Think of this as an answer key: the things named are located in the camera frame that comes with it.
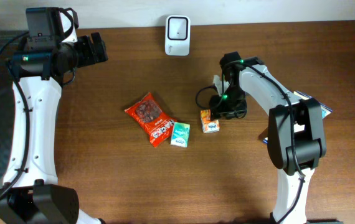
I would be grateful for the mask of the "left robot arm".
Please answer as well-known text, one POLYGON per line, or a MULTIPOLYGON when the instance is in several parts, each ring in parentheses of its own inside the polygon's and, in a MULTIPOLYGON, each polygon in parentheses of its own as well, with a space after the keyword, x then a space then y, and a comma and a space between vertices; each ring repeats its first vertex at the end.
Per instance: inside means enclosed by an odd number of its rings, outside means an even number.
MULTIPOLYGON (((81 210, 77 192, 58 184, 55 123, 66 73, 105 62, 97 32, 78 36, 72 8, 26 9, 28 30, 6 60, 12 78, 12 143, 0 140, 0 219, 5 223, 100 223, 81 210)), ((0 115, 4 108, 0 105, 0 115)), ((4 123, 0 120, 0 129, 4 123)))

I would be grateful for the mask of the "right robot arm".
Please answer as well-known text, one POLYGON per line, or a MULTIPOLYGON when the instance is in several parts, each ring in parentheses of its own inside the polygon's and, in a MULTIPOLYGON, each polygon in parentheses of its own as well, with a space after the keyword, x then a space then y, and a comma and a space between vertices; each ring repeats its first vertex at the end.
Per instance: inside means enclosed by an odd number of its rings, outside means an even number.
POLYGON ((278 171, 277 201, 270 223, 309 223, 306 201, 310 180, 326 154, 321 105, 285 88, 258 57, 225 54, 209 100, 211 119, 241 119, 250 95, 268 116, 267 150, 278 171))

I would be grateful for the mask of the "large yellow wipes bag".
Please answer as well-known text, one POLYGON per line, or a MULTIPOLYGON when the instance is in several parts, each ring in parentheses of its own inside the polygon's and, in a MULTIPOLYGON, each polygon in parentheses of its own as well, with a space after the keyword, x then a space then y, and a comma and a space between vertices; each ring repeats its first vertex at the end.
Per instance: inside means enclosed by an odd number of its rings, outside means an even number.
MULTIPOLYGON (((308 100, 308 99, 312 98, 312 96, 310 96, 310 95, 308 95, 306 93, 300 92, 300 91, 294 91, 293 94, 296 95, 296 96, 299 96, 303 100, 308 100)), ((321 107, 322 119, 325 119, 325 117, 327 117, 329 114, 331 114, 333 112, 333 110, 330 107, 326 106, 323 103, 320 103, 320 107, 321 107)), ((299 125, 297 123, 294 125, 295 134, 299 133, 300 131, 304 131, 304 130, 305 130, 305 126, 304 125, 299 125)), ((268 138, 265 137, 262 142, 264 144, 268 144, 268 138)))

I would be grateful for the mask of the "orange tissue pack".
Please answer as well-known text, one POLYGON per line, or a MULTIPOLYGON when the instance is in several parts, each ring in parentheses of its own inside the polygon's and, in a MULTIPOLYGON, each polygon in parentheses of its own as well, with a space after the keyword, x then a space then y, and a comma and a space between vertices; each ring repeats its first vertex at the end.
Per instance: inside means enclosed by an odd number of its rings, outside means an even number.
POLYGON ((210 110, 201 110, 200 112, 202 131, 205 134, 219 132, 220 126, 219 121, 211 120, 211 111, 210 110))

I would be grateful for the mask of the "red Hacks candy bag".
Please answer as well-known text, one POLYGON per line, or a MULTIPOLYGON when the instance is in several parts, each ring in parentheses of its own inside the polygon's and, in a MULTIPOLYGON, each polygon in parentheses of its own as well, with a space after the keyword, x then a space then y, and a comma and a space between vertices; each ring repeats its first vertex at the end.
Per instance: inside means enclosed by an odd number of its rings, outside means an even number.
POLYGON ((147 93, 140 101, 125 109, 149 135, 149 142, 158 147, 164 140, 171 137, 176 119, 167 115, 154 99, 147 93))

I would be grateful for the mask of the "green tissue pack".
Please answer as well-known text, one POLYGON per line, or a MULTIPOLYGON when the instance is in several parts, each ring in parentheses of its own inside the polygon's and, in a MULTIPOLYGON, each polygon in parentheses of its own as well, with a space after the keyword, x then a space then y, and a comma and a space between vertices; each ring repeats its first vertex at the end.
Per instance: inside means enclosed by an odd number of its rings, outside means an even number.
POLYGON ((171 135, 171 145, 187 147, 190 134, 190 125, 176 122, 171 135))

